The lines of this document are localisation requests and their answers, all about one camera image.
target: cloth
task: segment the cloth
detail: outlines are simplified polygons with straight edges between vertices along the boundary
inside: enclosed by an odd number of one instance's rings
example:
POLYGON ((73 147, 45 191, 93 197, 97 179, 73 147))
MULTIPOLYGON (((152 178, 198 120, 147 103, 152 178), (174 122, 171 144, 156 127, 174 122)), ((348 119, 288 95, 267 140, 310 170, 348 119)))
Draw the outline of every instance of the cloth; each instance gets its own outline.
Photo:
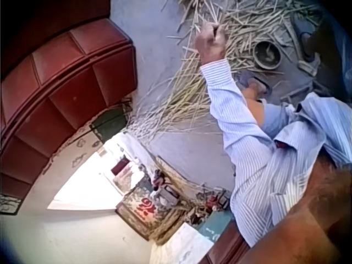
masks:
POLYGON ((208 85, 210 113, 236 165, 231 210, 242 236, 253 246, 300 200, 322 147, 337 168, 351 166, 352 110, 335 98, 311 93, 298 113, 291 106, 274 111, 284 121, 269 136, 247 108, 226 59, 206 64, 201 71, 208 85))
POLYGON ((352 98, 352 41, 336 19, 325 11, 324 17, 329 21, 334 32, 336 47, 341 56, 342 78, 349 98, 352 98))

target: white wall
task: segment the white wall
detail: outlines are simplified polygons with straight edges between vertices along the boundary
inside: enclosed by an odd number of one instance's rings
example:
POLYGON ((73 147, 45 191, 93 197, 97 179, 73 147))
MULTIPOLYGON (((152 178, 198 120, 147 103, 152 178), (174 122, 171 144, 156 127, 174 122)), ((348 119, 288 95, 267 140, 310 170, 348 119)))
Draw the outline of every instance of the white wall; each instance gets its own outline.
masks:
POLYGON ((40 175, 32 187, 17 216, 1 216, 2 235, 8 238, 25 264, 149 263, 152 244, 134 232, 113 210, 47 210, 79 165, 102 146, 92 147, 98 140, 93 133, 84 136, 84 140, 83 147, 72 144, 53 159, 47 172, 40 175), (73 161, 82 154, 79 165, 73 168, 73 161))

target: debris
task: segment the debris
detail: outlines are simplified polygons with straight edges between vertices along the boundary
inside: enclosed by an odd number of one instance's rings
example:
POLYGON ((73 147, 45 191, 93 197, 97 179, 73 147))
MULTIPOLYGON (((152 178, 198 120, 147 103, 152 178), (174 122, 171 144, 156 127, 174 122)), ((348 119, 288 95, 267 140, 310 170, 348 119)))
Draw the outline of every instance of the debris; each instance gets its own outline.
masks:
POLYGON ((318 72, 318 67, 313 67, 310 63, 305 62, 304 60, 299 60, 297 67, 308 73, 310 76, 315 77, 315 75, 317 75, 318 72))
POLYGON ((265 74, 284 74, 279 71, 262 70, 256 67, 252 55, 253 47, 260 41, 274 41, 279 49, 292 62, 290 50, 292 43, 302 60, 302 53, 295 32, 289 22, 292 12, 316 10, 316 5, 305 5, 298 1, 288 1, 288 6, 281 1, 242 1, 224 5, 212 0, 179 0, 184 7, 184 15, 177 28, 189 26, 187 33, 181 37, 168 36, 183 44, 184 57, 176 74, 162 84, 164 91, 170 94, 147 109, 136 110, 128 115, 126 130, 145 145, 155 136, 163 133, 198 133, 198 129, 210 126, 215 121, 209 120, 210 98, 206 83, 200 73, 200 59, 197 50, 192 46, 195 35, 206 21, 226 24, 228 41, 226 57, 232 73, 243 69, 265 74))
POLYGON ((301 47, 298 43, 298 39, 296 37, 296 33, 294 32, 293 28, 291 27, 291 24, 289 24, 285 20, 283 20, 283 21, 284 21, 284 25, 285 25, 287 31, 289 32, 289 34, 292 38, 293 45, 295 46, 295 49, 296 49, 298 60, 301 61, 301 60, 303 60, 303 55, 302 55, 301 47))

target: shirt sleeve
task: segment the shirt sleeve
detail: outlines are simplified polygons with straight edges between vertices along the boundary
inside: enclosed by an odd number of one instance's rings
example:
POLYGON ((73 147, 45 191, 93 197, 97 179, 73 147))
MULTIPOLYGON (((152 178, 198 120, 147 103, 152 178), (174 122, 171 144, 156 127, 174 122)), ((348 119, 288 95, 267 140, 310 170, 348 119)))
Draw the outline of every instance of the shirt sleeve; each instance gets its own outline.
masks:
POLYGON ((201 67, 211 100, 210 113, 223 131, 224 149, 236 165, 236 185, 248 180, 272 157, 272 140, 256 123, 232 78, 226 59, 201 67))

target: bowl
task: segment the bowl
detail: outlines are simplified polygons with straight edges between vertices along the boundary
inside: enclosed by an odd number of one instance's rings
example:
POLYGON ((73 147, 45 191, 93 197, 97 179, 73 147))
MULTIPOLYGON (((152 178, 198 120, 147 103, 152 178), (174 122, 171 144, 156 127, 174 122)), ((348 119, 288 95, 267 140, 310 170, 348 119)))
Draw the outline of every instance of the bowl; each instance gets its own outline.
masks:
POLYGON ((279 67, 282 56, 279 48, 271 41, 258 42, 253 49, 254 61, 266 70, 274 70, 279 67))

